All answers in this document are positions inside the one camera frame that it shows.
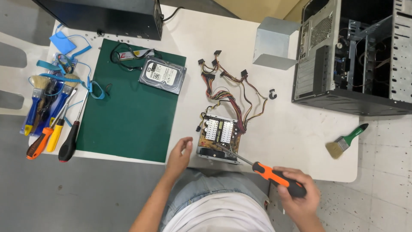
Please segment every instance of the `black computer case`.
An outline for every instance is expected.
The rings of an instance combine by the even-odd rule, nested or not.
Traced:
[[[151,40],[162,38],[159,0],[33,0],[68,28]]]
[[[292,102],[360,116],[412,114],[412,1],[311,0]]]

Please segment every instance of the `green mat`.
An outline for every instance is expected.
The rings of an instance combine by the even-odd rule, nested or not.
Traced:
[[[110,52],[118,43],[103,40],[93,80],[103,89],[111,83],[110,96],[97,100],[89,95],[77,150],[165,162],[178,95],[141,84],[141,71],[128,71],[110,62]],[[145,49],[131,47],[134,51]],[[168,62],[181,66],[186,63],[186,57],[160,53]],[[143,66],[144,62],[136,59],[124,64]]]

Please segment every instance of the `gray floor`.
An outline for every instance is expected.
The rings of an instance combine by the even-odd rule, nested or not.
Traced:
[[[209,0],[161,3],[234,17]],[[53,22],[30,0],[0,0],[1,32],[49,45]],[[24,66],[24,59],[9,56],[13,54],[10,49],[0,43],[0,65]],[[10,99],[0,93],[0,106],[15,108],[18,100]],[[30,161],[25,158],[28,138],[18,133],[23,120],[22,116],[0,115],[0,230],[127,231],[164,166],[77,157],[60,163],[47,154]],[[254,174],[248,177],[268,192],[267,181]]]

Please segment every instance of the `blue pad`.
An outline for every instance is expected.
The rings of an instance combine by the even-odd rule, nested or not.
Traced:
[[[56,46],[56,48],[64,55],[76,48],[76,45],[69,39],[67,39],[67,37],[61,31],[52,35],[49,39],[54,44],[54,46]]]

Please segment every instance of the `hard drive label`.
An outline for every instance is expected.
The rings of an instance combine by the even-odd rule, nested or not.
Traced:
[[[173,85],[175,82],[177,71],[175,69],[168,68],[161,64],[150,63],[146,69],[146,76],[149,79],[166,82],[168,85]]]

